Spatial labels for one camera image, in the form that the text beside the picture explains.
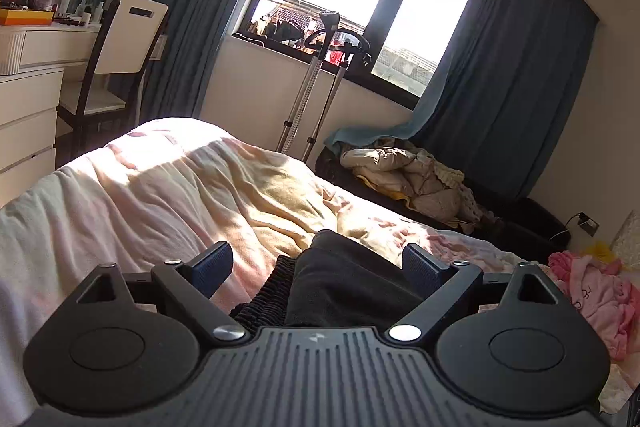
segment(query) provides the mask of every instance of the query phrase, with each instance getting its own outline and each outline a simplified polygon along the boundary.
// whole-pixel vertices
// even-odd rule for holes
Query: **white chair backrest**
[[[155,1],[120,0],[95,73],[138,73],[167,10]]]

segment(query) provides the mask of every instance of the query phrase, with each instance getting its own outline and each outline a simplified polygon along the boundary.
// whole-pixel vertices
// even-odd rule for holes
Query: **black pants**
[[[258,295],[231,316],[252,333],[260,326],[373,326],[382,332],[421,302],[397,266],[321,230],[297,259],[279,257]]]

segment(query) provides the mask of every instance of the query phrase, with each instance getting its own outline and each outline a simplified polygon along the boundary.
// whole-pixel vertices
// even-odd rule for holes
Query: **wall socket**
[[[578,226],[583,229],[586,233],[593,237],[596,235],[598,228],[600,225],[596,223],[591,217],[587,216],[584,212],[578,214]]]

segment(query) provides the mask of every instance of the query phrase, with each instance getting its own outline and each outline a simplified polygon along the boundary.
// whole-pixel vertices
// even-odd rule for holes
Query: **yellow box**
[[[53,12],[0,9],[0,26],[49,26]]]

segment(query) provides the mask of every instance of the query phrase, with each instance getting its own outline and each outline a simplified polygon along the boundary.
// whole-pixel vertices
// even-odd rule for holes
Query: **vanity table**
[[[65,68],[86,64],[99,25],[0,26],[0,206],[53,172]],[[159,60],[161,36],[151,60]]]

